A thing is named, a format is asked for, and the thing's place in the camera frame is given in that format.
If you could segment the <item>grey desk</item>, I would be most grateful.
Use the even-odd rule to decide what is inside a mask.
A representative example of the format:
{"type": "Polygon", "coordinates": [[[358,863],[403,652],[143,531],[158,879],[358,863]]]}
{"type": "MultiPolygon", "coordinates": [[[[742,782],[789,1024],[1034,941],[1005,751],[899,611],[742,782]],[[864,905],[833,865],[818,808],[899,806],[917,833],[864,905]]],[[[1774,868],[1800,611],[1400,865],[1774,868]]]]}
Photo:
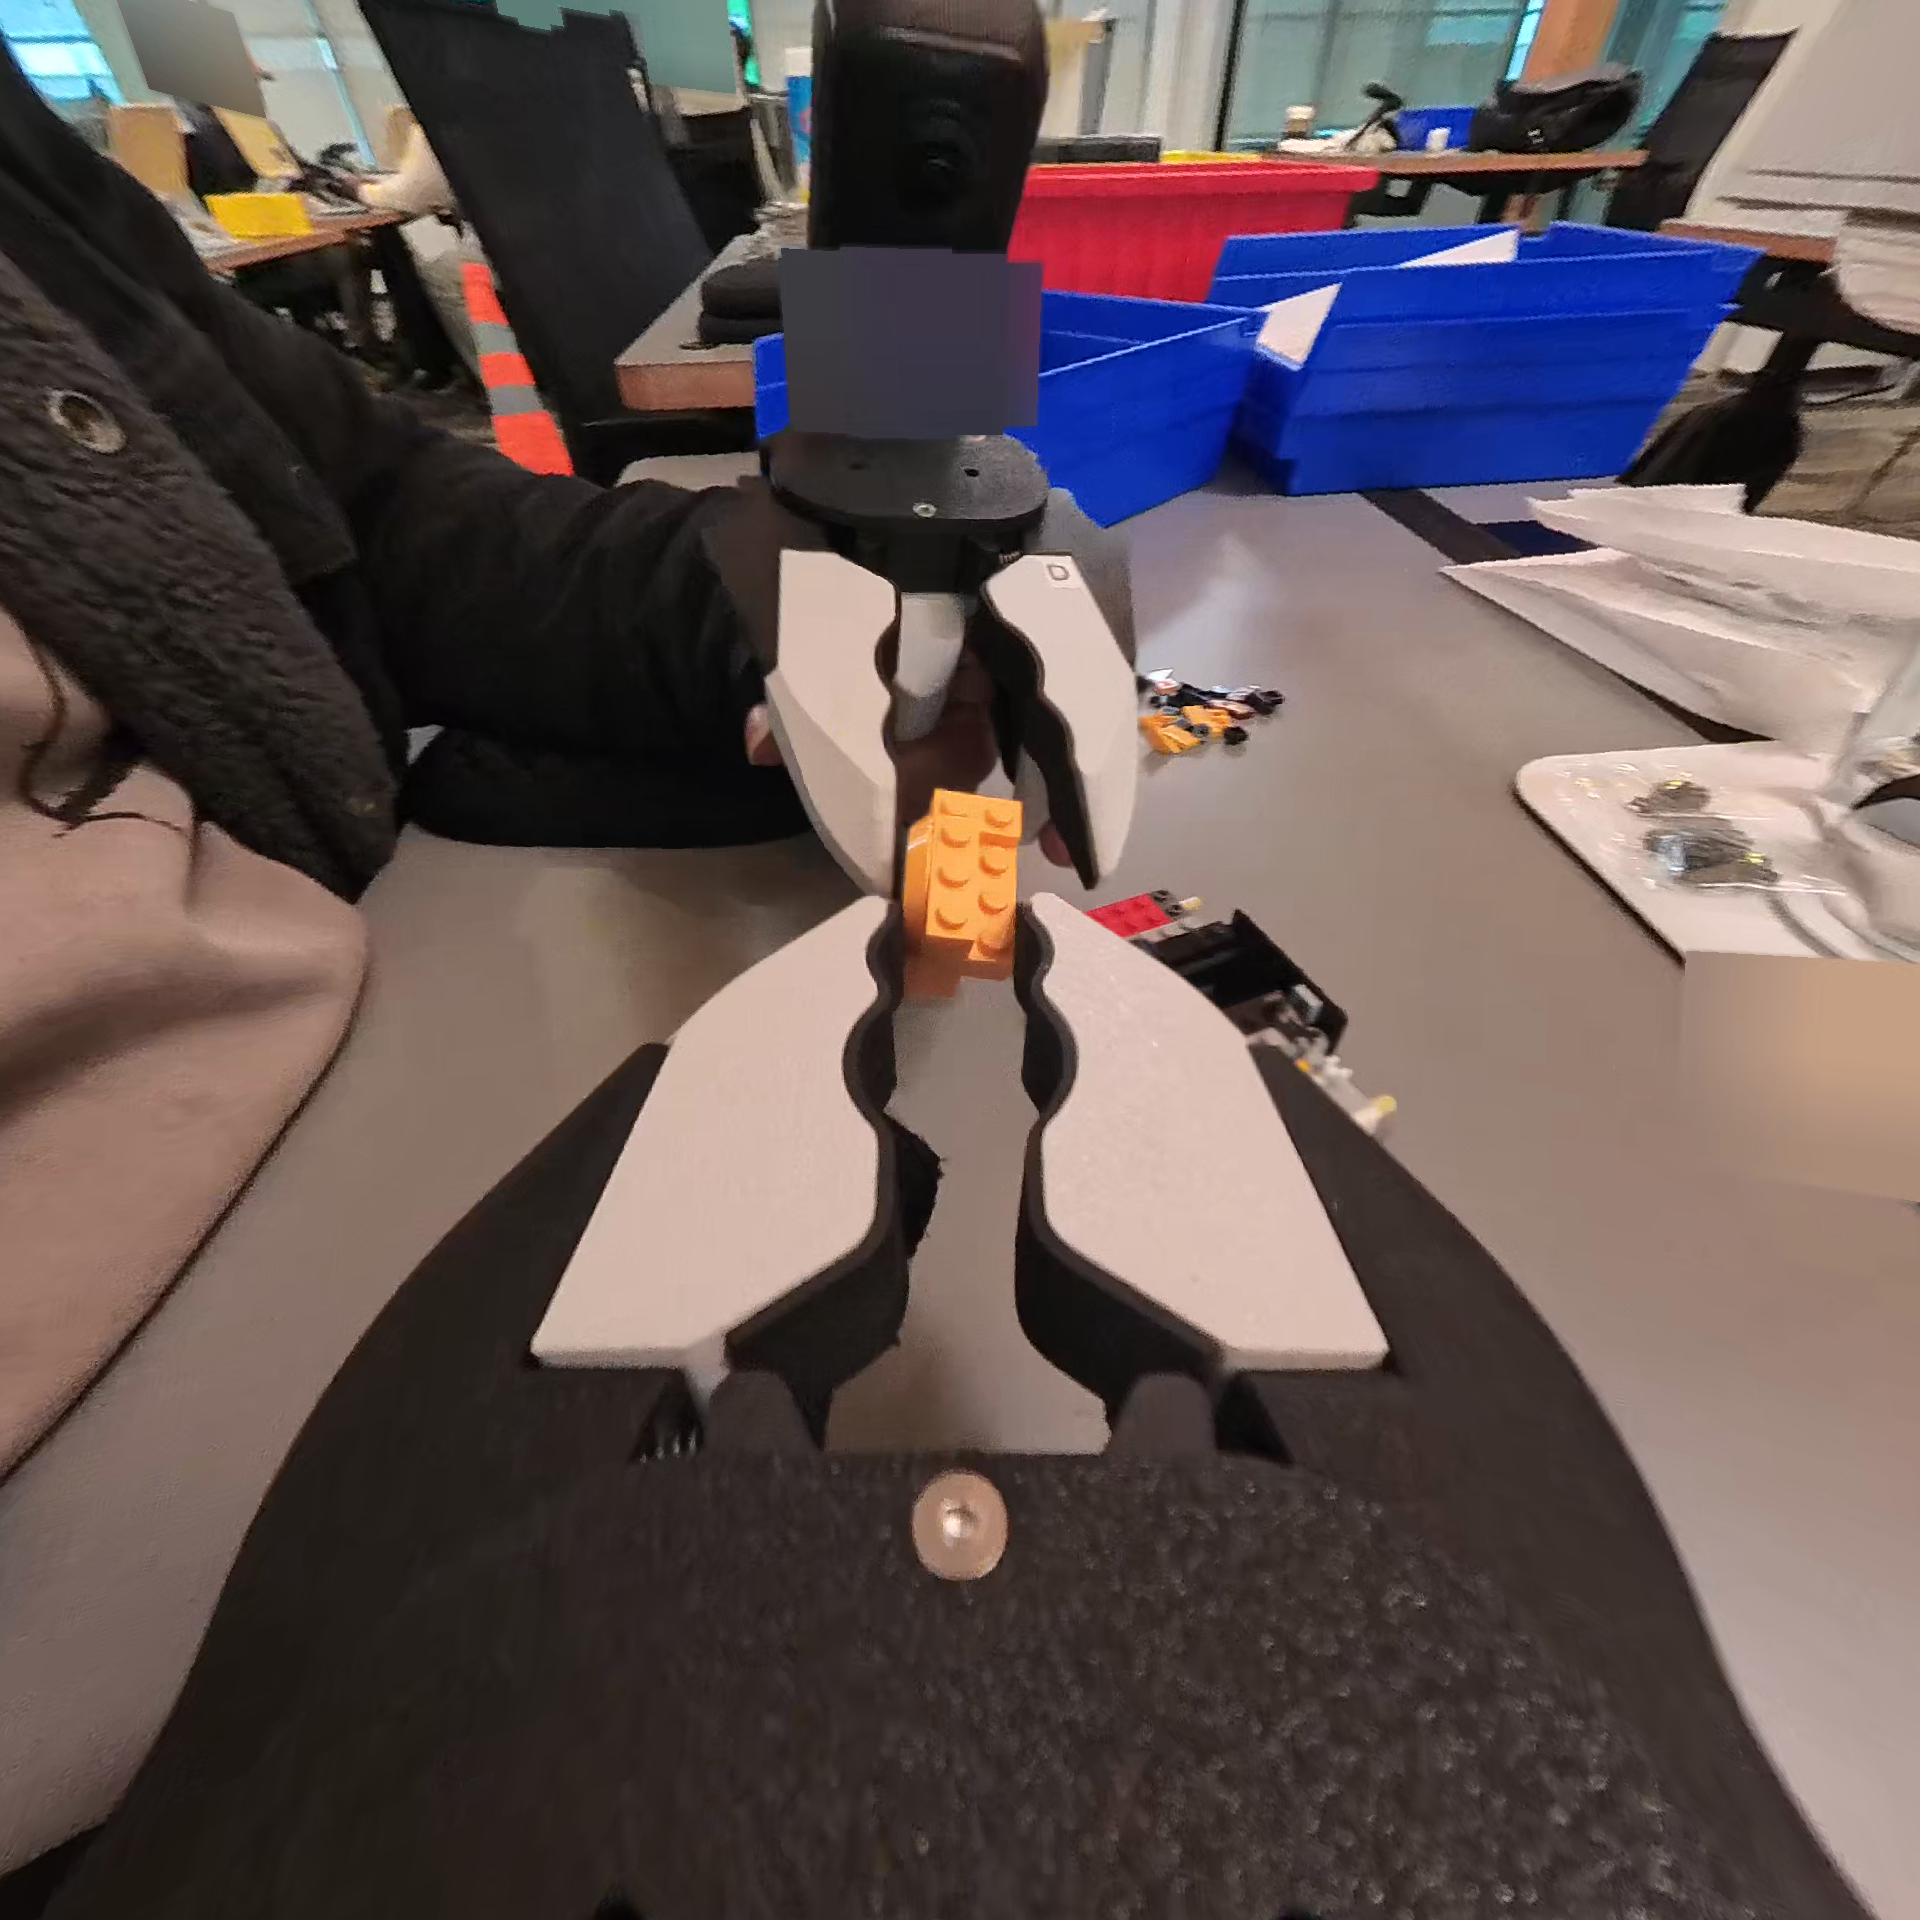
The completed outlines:
{"type": "MultiPolygon", "coordinates": [[[[1143,775],[1099,893],[1240,908],[1349,1011],[1349,1067],[1400,1102],[1385,1144],[1575,1357],[1778,1771],[1872,1911],[1917,1916],[1917,1213],[1752,1181],[1674,1132],[1683,975],[1510,790],[1542,757],[1693,733],[1362,496],[1226,478],[1128,536],[1141,657],[1285,707],[1143,775]]],[[[847,900],[805,839],[406,840],[334,1073],[6,1485],[6,1859],[111,1805],[393,1288],[639,1044],[847,900]]]]}

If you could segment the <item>orange striped safety post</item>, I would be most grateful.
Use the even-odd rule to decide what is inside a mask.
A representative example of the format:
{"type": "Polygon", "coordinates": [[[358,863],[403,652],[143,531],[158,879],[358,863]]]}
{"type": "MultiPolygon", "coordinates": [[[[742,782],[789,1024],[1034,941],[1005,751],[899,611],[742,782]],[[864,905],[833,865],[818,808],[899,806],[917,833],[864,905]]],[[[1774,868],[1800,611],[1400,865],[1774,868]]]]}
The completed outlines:
{"type": "Polygon", "coordinates": [[[519,349],[490,265],[463,262],[463,292],[495,446],[529,472],[575,475],[567,439],[519,349]]]}

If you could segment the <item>partly built brick car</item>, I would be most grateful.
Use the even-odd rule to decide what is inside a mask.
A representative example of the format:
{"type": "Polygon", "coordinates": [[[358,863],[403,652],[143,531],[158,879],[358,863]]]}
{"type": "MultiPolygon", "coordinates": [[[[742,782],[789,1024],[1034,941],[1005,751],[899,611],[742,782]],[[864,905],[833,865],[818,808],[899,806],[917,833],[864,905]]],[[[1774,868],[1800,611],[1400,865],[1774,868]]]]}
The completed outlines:
{"type": "Polygon", "coordinates": [[[1367,1135],[1398,1113],[1393,1095],[1367,1095],[1343,1059],[1349,1011],[1248,913],[1210,919],[1200,895],[1159,889],[1090,905],[1088,919],[1159,957],[1257,1048],[1275,1048],[1312,1078],[1367,1135]]]}

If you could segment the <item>orange toy brick assembly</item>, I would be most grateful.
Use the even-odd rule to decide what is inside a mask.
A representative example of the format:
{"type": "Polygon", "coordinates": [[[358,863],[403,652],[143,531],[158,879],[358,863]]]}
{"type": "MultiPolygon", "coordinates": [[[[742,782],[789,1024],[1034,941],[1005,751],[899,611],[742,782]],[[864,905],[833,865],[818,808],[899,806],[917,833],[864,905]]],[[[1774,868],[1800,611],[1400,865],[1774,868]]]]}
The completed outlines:
{"type": "Polygon", "coordinates": [[[903,996],[1009,980],[1018,955],[1019,800],[936,788],[903,844],[903,996]]]}

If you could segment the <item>nested blue plastic bins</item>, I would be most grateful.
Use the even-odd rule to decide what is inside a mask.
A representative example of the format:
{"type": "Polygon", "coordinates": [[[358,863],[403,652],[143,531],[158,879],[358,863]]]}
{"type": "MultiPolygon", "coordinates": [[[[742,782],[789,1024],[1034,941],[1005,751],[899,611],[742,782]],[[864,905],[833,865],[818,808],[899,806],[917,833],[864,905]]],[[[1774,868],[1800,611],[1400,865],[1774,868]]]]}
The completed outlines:
{"type": "Polygon", "coordinates": [[[1235,235],[1210,299],[1264,312],[1349,279],[1311,356],[1255,347],[1232,446],[1285,496],[1608,480],[1738,303],[1762,251],[1551,224],[1514,262],[1398,272],[1464,231],[1235,235]]]}

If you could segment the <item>pile of small toy bricks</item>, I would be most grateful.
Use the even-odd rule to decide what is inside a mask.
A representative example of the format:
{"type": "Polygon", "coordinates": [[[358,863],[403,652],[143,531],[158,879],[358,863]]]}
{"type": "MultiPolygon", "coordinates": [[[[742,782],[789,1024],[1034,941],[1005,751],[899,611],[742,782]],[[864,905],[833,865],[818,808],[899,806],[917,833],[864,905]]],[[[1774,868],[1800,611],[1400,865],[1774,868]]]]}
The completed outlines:
{"type": "Polygon", "coordinates": [[[1257,724],[1280,712],[1287,699],[1280,687],[1199,683],[1166,669],[1138,669],[1136,696],[1136,729],[1159,757],[1210,747],[1235,751],[1257,724]]]}

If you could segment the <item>white paper bags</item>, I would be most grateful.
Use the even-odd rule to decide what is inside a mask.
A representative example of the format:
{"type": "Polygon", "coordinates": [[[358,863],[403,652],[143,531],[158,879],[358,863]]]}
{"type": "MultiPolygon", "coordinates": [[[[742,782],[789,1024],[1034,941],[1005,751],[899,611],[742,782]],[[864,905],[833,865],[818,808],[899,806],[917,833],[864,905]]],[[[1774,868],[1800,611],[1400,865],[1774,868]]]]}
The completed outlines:
{"type": "Polygon", "coordinates": [[[1835,755],[1918,636],[1918,541],[1759,516],[1738,485],[1529,501],[1577,550],[1446,574],[1647,695],[1835,755]]]}

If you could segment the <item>black bag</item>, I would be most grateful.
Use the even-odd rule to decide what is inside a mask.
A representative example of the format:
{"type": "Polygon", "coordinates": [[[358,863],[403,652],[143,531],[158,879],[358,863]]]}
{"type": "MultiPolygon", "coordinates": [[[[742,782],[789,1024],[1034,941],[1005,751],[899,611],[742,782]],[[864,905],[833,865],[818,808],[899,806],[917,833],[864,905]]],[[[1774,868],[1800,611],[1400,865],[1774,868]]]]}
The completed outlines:
{"type": "Polygon", "coordinates": [[[1642,107],[1645,76],[1594,63],[1547,79],[1499,79],[1473,112],[1473,152],[1587,152],[1621,133],[1642,107]]]}

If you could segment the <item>person's left hand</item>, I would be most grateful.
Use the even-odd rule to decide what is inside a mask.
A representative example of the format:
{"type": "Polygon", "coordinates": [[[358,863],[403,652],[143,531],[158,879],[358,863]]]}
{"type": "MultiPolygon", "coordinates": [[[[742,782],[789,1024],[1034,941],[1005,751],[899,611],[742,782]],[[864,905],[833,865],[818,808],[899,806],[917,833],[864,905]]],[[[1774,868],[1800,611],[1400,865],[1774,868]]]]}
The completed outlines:
{"type": "MultiPolygon", "coordinates": [[[[978,790],[992,776],[999,766],[994,693],[990,671],[966,641],[936,724],[926,733],[906,740],[899,737],[889,747],[896,768],[896,795],[903,808],[901,819],[906,823],[917,820],[928,808],[928,797],[936,787],[978,790]]],[[[743,718],[743,750],[750,766],[761,771],[785,766],[785,750],[778,743],[769,701],[758,701],[749,709],[743,718]]],[[[834,862],[867,891],[864,878],[827,840],[825,828],[816,824],[816,833],[834,862]]],[[[1064,871],[1072,865],[1072,853],[1059,824],[1048,823],[1040,828],[1040,849],[1054,865],[1064,871]]]]}

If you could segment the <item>white tray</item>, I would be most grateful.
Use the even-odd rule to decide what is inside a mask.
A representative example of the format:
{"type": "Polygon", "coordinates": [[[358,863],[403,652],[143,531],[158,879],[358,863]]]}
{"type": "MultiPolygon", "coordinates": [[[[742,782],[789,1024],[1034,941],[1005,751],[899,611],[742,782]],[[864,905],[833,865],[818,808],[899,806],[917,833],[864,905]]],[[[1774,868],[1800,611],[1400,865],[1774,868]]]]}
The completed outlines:
{"type": "Polygon", "coordinates": [[[1680,959],[1744,953],[1911,963],[1865,941],[1848,923],[1849,900],[1823,855],[1818,816],[1818,792],[1832,771],[1832,757],[1749,740],[1536,758],[1520,768],[1517,792],[1534,820],[1680,959]],[[1625,839],[1625,795],[1670,775],[1697,776],[1720,788],[1728,808],[1759,816],[1762,831],[1791,849],[1800,879],[1765,893],[1647,887],[1625,839]]]}

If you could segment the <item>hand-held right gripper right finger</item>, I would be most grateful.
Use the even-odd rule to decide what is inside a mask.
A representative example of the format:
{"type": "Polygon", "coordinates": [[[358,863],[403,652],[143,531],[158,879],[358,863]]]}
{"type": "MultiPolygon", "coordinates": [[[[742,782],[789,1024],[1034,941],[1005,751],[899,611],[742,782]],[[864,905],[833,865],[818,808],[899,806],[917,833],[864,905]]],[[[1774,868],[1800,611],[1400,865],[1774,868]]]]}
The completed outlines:
{"type": "Polygon", "coordinates": [[[1029,1344],[1082,1387],[1371,1374],[1387,1339],[1242,1030],[1054,893],[1019,905],[1029,1344]]]}

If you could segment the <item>person's black fleece jacket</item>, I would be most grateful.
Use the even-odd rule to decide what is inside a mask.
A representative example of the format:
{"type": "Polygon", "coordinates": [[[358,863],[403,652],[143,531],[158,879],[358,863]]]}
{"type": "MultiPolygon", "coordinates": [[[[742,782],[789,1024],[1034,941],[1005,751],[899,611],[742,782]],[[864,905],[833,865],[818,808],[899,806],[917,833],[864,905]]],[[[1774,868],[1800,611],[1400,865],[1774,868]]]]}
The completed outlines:
{"type": "Polygon", "coordinates": [[[505,661],[531,475],[206,272],[6,54],[6,611],[135,760],[358,900],[505,661]]]}

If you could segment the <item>blue plastic bin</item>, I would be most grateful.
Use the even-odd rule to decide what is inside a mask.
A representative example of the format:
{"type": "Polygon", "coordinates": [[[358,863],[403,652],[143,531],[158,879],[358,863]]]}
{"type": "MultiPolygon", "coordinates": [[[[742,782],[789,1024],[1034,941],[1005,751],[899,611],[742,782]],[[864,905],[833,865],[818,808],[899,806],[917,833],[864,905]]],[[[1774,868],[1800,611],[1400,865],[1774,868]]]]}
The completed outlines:
{"type": "Polygon", "coordinates": [[[1117,526],[1217,472],[1255,334],[1024,270],[805,295],[755,347],[761,478],[843,545],[1018,545],[1054,489],[1117,526]]]}

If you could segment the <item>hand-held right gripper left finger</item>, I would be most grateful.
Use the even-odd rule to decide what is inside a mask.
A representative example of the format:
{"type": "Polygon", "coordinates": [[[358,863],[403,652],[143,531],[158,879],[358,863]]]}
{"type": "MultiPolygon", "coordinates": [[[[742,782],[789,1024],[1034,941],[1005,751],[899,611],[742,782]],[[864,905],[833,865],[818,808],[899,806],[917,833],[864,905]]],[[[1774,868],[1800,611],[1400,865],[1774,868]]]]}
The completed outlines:
{"type": "Polygon", "coordinates": [[[823,1411],[899,1339],[901,964],[899,908],[863,895],[685,1022],[534,1334],[541,1365],[674,1372],[699,1403],[761,1372],[823,1411]]]}

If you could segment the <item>white paper sheet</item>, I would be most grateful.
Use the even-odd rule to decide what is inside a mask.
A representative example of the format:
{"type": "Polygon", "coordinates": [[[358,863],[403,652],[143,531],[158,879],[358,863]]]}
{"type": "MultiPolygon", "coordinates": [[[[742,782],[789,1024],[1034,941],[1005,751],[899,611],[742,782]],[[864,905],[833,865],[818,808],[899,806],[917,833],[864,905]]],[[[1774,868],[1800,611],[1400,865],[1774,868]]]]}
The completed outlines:
{"type": "MultiPolygon", "coordinates": [[[[1522,227],[1499,224],[1490,232],[1480,235],[1471,241],[1421,254],[1410,260],[1401,260],[1394,270],[1414,272],[1441,268],[1507,265],[1519,257],[1522,232],[1522,227]]],[[[1261,334],[1255,335],[1257,347],[1264,352],[1274,352],[1294,366],[1302,366],[1311,356],[1319,329],[1329,323],[1329,312],[1337,303],[1343,288],[1349,280],[1355,280],[1359,277],[1360,273],[1355,272],[1314,292],[1294,295],[1290,299],[1274,301],[1271,307],[1266,307],[1264,323],[1261,326],[1261,334]]]]}

